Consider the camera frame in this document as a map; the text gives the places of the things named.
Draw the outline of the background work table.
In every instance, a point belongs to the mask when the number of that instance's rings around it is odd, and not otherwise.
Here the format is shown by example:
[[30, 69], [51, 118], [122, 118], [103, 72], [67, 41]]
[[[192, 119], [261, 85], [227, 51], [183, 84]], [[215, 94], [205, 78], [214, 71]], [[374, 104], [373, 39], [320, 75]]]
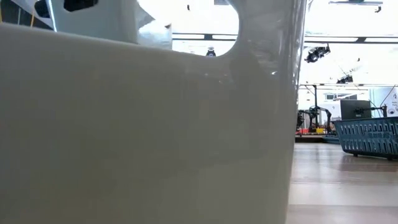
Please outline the background work table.
[[324, 143], [322, 137], [326, 135], [303, 134], [295, 136], [295, 143]]

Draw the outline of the background black station frame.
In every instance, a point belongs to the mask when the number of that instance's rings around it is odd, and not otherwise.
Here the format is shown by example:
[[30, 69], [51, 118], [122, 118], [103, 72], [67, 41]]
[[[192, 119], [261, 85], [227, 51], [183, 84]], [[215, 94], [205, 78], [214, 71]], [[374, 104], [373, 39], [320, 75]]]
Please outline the background black station frame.
[[[371, 84], [324, 84], [311, 83], [301, 84], [298, 91], [298, 110], [305, 110], [302, 127], [296, 130], [298, 135], [317, 134], [309, 133], [308, 109], [314, 106], [326, 108], [331, 113], [331, 134], [321, 134], [332, 136], [335, 134], [334, 121], [341, 119], [340, 100], [366, 100], [369, 101], [371, 107], [375, 107], [369, 100], [369, 90], [372, 88], [398, 87], [398, 85], [371, 85]], [[383, 113], [380, 110], [371, 111], [371, 118], [382, 118]], [[318, 117], [319, 128], [326, 127], [326, 113], [321, 111]]]

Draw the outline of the white poster board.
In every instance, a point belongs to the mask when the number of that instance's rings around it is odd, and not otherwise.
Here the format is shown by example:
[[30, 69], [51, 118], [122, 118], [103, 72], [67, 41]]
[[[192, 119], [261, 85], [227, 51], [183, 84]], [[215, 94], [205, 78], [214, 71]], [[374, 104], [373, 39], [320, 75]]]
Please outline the white poster board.
[[398, 117], [398, 87], [372, 88], [369, 100], [375, 107], [387, 106], [388, 117]]

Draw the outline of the black computer monitor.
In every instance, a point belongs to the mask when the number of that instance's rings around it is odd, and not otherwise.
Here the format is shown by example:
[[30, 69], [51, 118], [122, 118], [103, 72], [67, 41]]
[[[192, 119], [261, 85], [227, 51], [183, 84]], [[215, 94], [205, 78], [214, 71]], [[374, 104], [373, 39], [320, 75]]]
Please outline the black computer monitor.
[[366, 100], [340, 100], [342, 120], [371, 118], [370, 108]]

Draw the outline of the black plastic basket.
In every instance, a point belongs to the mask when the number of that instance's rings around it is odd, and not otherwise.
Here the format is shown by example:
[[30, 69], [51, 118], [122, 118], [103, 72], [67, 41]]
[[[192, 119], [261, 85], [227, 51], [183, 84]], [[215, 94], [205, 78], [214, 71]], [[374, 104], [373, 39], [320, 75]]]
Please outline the black plastic basket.
[[333, 124], [345, 153], [398, 159], [398, 117], [341, 120]]

